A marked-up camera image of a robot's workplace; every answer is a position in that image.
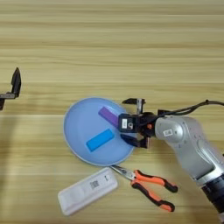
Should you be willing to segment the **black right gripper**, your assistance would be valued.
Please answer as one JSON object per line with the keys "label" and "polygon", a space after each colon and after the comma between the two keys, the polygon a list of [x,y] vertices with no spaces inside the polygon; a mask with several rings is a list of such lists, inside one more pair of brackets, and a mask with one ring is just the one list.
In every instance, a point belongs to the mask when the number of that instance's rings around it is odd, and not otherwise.
{"label": "black right gripper", "polygon": [[158,117],[152,112],[144,112],[145,99],[129,98],[122,101],[122,104],[136,104],[137,133],[142,137],[136,139],[133,136],[121,134],[122,140],[132,146],[148,149],[150,139],[155,136],[155,122]]}

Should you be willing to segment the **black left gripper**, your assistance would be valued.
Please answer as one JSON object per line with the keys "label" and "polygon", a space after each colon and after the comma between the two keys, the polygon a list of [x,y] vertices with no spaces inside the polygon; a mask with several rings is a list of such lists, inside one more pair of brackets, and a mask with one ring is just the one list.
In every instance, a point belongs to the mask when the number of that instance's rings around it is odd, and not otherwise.
{"label": "black left gripper", "polygon": [[4,102],[6,100],[15,99],[15,97],[19,97],[21,88],[21,75],[18,67],[12,75],[11,85],[11,93],[0,94],[0,110],[3,110]]}

